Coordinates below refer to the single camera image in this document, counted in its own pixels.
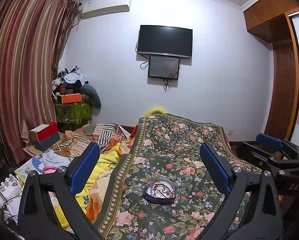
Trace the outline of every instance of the red box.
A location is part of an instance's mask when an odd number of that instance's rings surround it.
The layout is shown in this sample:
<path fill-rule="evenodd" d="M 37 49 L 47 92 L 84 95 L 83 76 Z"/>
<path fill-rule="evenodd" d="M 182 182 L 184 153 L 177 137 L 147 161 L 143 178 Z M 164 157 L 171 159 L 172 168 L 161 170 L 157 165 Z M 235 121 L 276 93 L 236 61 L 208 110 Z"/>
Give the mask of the red box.
<path fill-rule="evenodd" d="M 82 94 L 70 94 L 70 95 L 60 95 L 57 97 L 57 101 L 60 104 L 80 102 L 82 100 Z"/>
<path fill-rule="evenodd" d="M 30 131 L 31 133 L 31 140 L 34 142 L 41 142 L 51 136 L 52 134 L 58 132 L 57 123 L 55 122 L 46 122 L 49 126 L 45 127 L 44 129 L 40 130 L 39 132 Z"/>

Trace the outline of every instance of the monitor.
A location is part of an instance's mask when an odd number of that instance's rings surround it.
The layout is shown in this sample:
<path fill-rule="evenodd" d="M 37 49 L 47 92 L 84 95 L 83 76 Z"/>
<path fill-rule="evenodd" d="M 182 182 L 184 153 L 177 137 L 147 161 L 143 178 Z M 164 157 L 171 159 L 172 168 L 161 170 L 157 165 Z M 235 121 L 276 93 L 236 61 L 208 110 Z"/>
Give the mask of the monitor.
<path fill-rule="evenodd" d="M 141 25 L 137 53 L 192 58 L 192 43 L 191 29 Z"/>
<path fill-rule="evenodd" d="M 179 66 L 179 58 L 150 56 L 148 77 L 178 79 Z"/>

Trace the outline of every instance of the paper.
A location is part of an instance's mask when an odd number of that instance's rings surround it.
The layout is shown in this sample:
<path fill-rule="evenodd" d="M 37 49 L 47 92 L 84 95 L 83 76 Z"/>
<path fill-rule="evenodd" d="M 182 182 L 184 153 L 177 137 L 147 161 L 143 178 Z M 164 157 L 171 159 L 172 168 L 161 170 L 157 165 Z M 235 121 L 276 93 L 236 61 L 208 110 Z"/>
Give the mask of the paper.
<path fill-rule="evenodd" d="M 31 132 L 40 132 L 41 130 L 45 129 L 46 127 L 48 127 L 49 124 L 41 124 L 39 126 L 37 126 L 36 128 L 32 129 Z"/>
<path fill-rule="evenodd" d="M 37 171 L 38 174 L 44 174 L 43 168 L 44 164 L 37 159 L 37 156 L 35 156 L 28 160 L 25 164 L 20 166 L 17 170 L 15 170 L 15 173 L 25 183 L 27 175 L 31 170 Z"/>
<path fill-rule="evenodd" d="M 130 134 L 128 131 L 126 131 L 123 127 L 121 127 L 120 125 L 119 125 L 119 127 L 121 128 L 123 134 L 124 134 L 127 138 L 131 136 L 131 134 Z"/>

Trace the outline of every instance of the metal screw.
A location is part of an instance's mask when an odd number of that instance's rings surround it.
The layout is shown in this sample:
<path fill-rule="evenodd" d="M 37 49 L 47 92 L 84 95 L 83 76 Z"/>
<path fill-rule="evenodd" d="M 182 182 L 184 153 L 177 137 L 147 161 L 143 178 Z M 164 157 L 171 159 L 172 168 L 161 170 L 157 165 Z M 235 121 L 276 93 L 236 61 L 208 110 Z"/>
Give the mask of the metal screw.
<path fill-rule="evenodd" d="M 57 171 L 58 171 L 59 173 L 63 173 L 63 172 L 66 171 L 66 167 L 65 167 L 65 166 L 61 166 L 61 167 L 59 167 L 59 168 L 57 169 Z"/>
<path fill-rule="evenodd" d="M 270 176 L 271 176 L 271 173 L 270 173 L 269 171 L 264 171 L 264 175 L 265 175 L 266 177 L 270 177 Z"/>
<path fill-rule="evenodd" d="M 233 170 L 234 170 L 234 172 L 236 172 L 236 173 L 240 173 L 240 172 L 242 171 L 242 169 L 241 169 L 240 167 L 238 167 L 238 166 L 235 166 L 235 167 L 233 168 Z"/>
<path fill-rule="evenodd" d="M 33 177 L 36 174 L 36 171 L 32 170 L 28 173 L 29 176 Z"/>

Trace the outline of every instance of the wooden door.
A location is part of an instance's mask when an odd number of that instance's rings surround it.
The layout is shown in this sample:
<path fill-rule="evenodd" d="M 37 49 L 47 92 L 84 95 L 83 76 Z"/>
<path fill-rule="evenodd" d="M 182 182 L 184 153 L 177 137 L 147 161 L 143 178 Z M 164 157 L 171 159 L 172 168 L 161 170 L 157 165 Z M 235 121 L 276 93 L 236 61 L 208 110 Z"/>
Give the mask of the wooden door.
<path fill-rule="evenodd" d="M 285 139 L 290 126 L 296 93 L 296 65 L 293 43 L 291 40 L 274 43 L 273 51 L 273 95 L 264 133 L 274 138 Z"/>

